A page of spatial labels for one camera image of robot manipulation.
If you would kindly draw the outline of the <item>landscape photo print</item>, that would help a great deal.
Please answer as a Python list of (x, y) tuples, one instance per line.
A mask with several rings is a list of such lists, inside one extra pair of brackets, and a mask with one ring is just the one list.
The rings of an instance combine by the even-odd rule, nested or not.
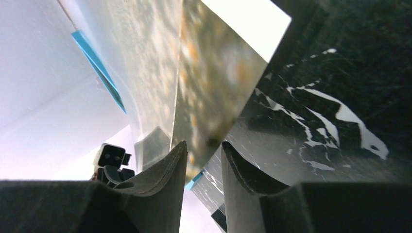
[(126, 113), (142, 172), (176, 144), (208, 163), (292, 18), (270, 0), (61, 0), (75, 42)]

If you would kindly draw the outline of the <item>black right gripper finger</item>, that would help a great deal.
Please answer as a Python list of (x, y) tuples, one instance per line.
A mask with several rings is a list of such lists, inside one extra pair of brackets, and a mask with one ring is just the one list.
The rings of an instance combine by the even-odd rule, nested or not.
[(400, 183), (303, 182), (288, 186), (222, 143), (230, 233), (409, 233), (412, 187)]

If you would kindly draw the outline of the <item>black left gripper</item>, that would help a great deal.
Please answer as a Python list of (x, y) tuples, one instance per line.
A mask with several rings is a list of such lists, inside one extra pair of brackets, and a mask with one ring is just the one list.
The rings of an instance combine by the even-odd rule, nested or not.
[(176, 233), (187, 167), (187, 144), (135, 176), (99, 167), (92, 181), (2, 181), (3, 233)]

